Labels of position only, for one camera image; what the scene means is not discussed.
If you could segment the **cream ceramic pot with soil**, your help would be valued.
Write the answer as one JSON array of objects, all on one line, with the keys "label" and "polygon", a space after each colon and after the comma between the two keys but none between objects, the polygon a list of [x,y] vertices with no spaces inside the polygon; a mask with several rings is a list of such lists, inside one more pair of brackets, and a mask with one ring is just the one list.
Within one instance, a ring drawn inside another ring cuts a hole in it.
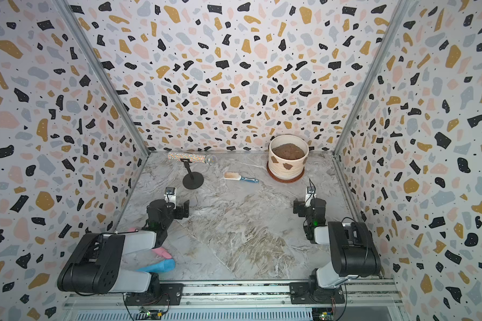
[{"label": "cream ceramic pot with soil", "polygon": [[[278,160],[274,164],[271,157]],[[309,156],[307,143],[293,135],[280,135],[271,140],[269,144],[269,156],[266,164],[267,171],[276,181],[292,183],[299,180],[305,173],[305,164]],[[289,163],[293,167],[286,170],[284,163]]]}]

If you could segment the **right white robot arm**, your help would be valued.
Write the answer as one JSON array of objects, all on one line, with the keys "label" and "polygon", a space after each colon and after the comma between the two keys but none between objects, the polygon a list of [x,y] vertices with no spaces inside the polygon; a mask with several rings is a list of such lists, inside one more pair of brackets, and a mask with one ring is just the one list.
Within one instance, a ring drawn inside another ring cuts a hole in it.
[{"label": "right white robot arm", "polygon": [[367,225],[346,217],[327,221],[326,201],[313,195],[293,202],[293,213],[304,219],[303,231],[312,244],[329,246],[330,262],[313,270],[307,293],[316,301],[333,295],[341,285],[380,273],[380,256]]}]

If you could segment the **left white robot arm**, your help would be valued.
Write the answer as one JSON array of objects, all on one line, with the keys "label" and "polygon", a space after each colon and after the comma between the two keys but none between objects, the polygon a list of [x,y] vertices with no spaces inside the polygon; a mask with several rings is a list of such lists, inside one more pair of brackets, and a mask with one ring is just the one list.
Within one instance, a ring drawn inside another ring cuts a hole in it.
[{"label": "left white robot arm", "polygon": [[[108,293],[158,293],[158,275],[175,268],[175,260],[162,245],[173,221],[188,218],[190,202],[176,205],[172,198],[158,199],[147,206],[143,227],[122,233],[88,233],[79,241],[57,280],[62,292],[81,296]],[[152,251],[163,261],[128,270],[121,267],[124,256]]]}]

